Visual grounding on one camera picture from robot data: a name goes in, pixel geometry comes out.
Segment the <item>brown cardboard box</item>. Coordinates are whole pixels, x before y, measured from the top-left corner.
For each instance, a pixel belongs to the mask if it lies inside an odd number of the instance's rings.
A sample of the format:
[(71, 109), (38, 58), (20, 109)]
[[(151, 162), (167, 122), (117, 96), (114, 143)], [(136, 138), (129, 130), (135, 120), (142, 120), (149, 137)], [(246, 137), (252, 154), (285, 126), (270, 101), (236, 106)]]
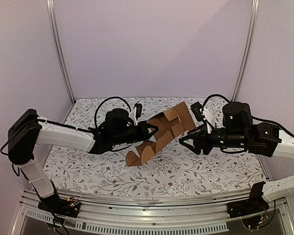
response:
[(127, 166), (142, 166), (176, 137), (195, 129), (195, 123), (184, 101), (153, 116), (148, 122), (159, 127), (157, 140), (143, 141), (136, 147), (137, 152), (129, 151), (125, 157)]

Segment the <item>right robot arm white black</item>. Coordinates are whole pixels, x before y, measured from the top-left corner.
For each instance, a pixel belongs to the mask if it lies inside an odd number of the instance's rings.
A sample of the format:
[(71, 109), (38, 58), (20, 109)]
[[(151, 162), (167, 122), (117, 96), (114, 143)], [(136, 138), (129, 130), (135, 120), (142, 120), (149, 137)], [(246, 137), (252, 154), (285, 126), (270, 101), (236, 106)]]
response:
[(223, 127), (211, 127), (207, 111), (199, 103), (191, 106), (198, 121), (204, 124), (179, 140), (179, 143), (195, 154), (208, 155), (213, 148), (222, 152), (238, 149), (238, 153), (248, 152), (266, 157), (281, 157), (294, 160), (294, 135), (279, 123), (255, 119), (247, 103), (230, 102), (223, 106)]

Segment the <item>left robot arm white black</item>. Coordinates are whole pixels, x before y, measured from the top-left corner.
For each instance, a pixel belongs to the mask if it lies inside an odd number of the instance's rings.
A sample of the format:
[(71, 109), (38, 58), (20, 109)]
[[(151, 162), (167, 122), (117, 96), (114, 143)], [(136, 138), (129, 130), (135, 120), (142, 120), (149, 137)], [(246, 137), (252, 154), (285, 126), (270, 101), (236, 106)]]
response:
[(112, 152), (116, 145), (146, 141), (158, 130), (147, 121), (137, 121), (135, 111), (123, 109), (108, 112), (101, 125), (88, 129), (51, 121), (28, 109), (8, 130), (8, 140), (0, 153), (20, 169), (47, 208), (60, 212), (63, 202), (34, 157), (35, 145), (56, 145), (100, 155)]

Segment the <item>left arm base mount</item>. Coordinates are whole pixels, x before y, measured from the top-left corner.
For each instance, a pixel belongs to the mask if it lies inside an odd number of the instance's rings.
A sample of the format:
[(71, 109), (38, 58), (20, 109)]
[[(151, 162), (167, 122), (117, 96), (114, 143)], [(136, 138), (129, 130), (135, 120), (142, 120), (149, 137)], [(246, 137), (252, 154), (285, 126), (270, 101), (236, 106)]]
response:
[(54, 214), (77, 218), (80, 211), (81, 201), (70, 197), (62, 199), (58, 195), (41, 198), (38, 208)]

